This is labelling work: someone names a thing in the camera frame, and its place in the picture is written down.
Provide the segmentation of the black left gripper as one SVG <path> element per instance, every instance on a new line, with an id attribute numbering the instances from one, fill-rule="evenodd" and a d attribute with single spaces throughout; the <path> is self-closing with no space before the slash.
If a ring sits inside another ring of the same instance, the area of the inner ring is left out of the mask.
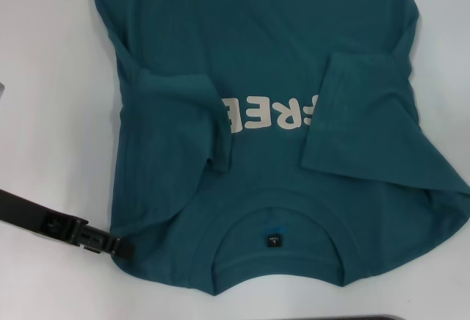
<path id="1" fill-rule="evenodd" d="M 1 190 L 1 221 L 98 254 L 106 253 L 126 261 L 134 256 L 134 245 L 127 239 L 4 190 Z"/>

